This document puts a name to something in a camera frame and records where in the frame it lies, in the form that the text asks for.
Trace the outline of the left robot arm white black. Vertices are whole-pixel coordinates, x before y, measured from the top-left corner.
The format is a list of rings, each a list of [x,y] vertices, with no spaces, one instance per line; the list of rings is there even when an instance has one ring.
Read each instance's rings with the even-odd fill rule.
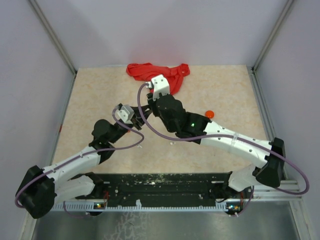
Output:
[[[112,111],[115,123],[106,119],[98,120],[93,127],[93,140],[75,155],[43,168],[30,167],[15,194],[14,203],[25,209],[33,219],[45,216],[55,204],[81,196],[101,197],[104,186],[94,173],[84,171],[108,160],[117,151],[113,146],[129,131],[138,134],[140,140],[127,146],[128,149],[144,140],[140,133],[152,113],[149,106],[132,107],[119,104]]]

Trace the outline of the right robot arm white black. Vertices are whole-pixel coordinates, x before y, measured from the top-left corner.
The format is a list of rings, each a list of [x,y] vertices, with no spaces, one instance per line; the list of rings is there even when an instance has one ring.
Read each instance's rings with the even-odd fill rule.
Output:
[[[147,103],[166,130],[179,139],[216,147],[250,161],[250,165],[227,174],[224,183],[218,187],[222,198],[235,198],[241,191],[256,185],[280,187],[285,156],[282,139],[259,140],[234,132],[206,116],[186,111],[181,101],[170,94],[155,99],[148,93]]]

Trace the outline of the red crumpled cloth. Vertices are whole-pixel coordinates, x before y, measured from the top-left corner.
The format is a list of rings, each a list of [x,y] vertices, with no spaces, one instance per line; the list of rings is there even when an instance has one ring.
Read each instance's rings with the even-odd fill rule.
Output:
[[[149,82],[152,78],[163,75],[170,88],[170,94],[174,95],[179,92],[184,77],[190,74],[188,64],[182,63],[175,67],[157,66],[151,63],[131,63],[126,67],[126,73],[136,81]]]

